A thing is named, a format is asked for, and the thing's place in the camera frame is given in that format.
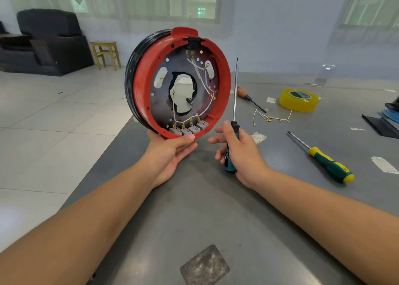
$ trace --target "roll of tape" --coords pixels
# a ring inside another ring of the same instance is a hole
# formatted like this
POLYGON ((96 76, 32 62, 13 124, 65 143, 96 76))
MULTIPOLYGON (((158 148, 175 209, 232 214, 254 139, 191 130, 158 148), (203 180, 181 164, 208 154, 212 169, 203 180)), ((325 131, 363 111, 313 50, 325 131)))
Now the roll of tape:
POLYGON ((278 101, 281 106, 296 112, 312 112, 315 110, 319 97, 299 89, 284 89, 278 101))

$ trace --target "screwdriver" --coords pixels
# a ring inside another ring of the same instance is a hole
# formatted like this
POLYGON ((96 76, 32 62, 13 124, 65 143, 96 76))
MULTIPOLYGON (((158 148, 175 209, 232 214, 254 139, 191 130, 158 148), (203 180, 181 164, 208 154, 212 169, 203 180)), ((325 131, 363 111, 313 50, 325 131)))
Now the screwdriver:
POLYGON ((238 89, 237 89, 237 95, 238 95, 239 97, 241 97, 242 99, 244 99, 244 100, 247 100, 247 101, 252 102, 252 103, 255 104, 257 107, 259 107, 260 110, 262 110, 265 114, 267 114, 267 111, 265 111, 262 107, 260 107, 258 104, 256 104, 256 103, 252 100, 252 98, 248 95, 248 93, 247 93, 245 90, 243 90, 241 87, 238 87, 238 89))
POLYGON ((332 160, 329 156, 322 153, 317 147, 311 148, 310 146, 305 144, 305 142, 295 136, 292 132, 288 131, 288 133, 309 149, 309 155, 311 155, 334 180, 339 183, 349 183, 355 179, 355 176, 347 167, 339 162, 332 160))
MULTIPOLYGON (((237 139, 239 138, 238 131, 240 126, 237 124, 235 120, 235 104, 237 102, 237 82, 238 82, 238 58, 237 64, 235 65, 235 84, 234 84, 234 109, 233 109, 233 120, 231 121, 232 128, 234 130, 235 136, 237 139)), ((229 157, 229 145, 227 144, 226 153, 225 153, 225 167, 226 171, 230 173, 235 173, 237 169, 234 167, 232 160, 229 157)))

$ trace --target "white wall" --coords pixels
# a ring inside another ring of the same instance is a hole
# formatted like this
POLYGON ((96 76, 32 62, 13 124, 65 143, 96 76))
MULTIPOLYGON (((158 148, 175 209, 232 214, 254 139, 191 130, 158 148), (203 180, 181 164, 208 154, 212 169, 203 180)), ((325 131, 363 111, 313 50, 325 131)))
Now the white wall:
MULTIPOLYGON (((329 44, 346 0, 222 0, 221 24, 191 24, 200 36, 223 50, 240 72, 315 74, 322 63, 335 64, 336 75, 399 79, 399 50, 383 45, 329 44)), ((8 0, 0 0, 0 20, 15 31, 8 0)), ((150 32, 182 23, 133 21, 131 32, 119 20, 80 17, 88 40, 117 41, 122 64, 150 32)))

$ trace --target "forearm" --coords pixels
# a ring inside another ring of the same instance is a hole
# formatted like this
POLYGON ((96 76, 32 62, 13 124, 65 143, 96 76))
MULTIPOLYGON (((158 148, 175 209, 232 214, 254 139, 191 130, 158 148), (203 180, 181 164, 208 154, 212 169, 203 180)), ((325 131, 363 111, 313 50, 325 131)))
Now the forearm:
POLYGON ((1 284, 85 284, 150 193, 133 167, 57 213, 0 254, 1 284))
POLYGON ((399 218, 276 171, 255 189, 368 284, 399 284, 399 218))

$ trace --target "gray table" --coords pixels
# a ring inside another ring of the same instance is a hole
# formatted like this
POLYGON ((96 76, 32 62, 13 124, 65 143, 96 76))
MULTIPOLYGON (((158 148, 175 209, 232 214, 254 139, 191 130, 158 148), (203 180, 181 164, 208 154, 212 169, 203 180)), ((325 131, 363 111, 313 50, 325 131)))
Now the gray table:
MULTIPOLYGON (((266 103, 266 98, 278 98, 283 89, 292 86, 242 87, 255 101, 266 104, 272 116, 288 115, 278 104, 266 103)), ((370 159, 383 157, 399 168, 399 140, 378 136, 360 117, 362 113, 377 116, 383 104, 396 95, 301 87, 321 93, 322 100, 313 113, 293 112, 290 123, 266 123, 258 116, 257 127, 253 127, 253 106, 237 101, 237 121, 242 128, 267 136, 259 145, 267 164, 399 216, 399 175, 382 172, 370 159), (333 182, 286 135, 288 130, 351 168, 355 181, 348 186, 333 182)), ((232 97, 230 100, 224 119, 231 118, 232 97)), ((127 122, 63 208, 134 164, 147 147, 145 132, 140 124, 127 122)), ((212 243, 231 269, 218 285, 362 283, 268 202, 227 174, 214 160, 215 149, 203 138, 198 149, 179 164, 172 179, 149 195, 98 267, 91 284, 184 285, 180 266, 212 243)))

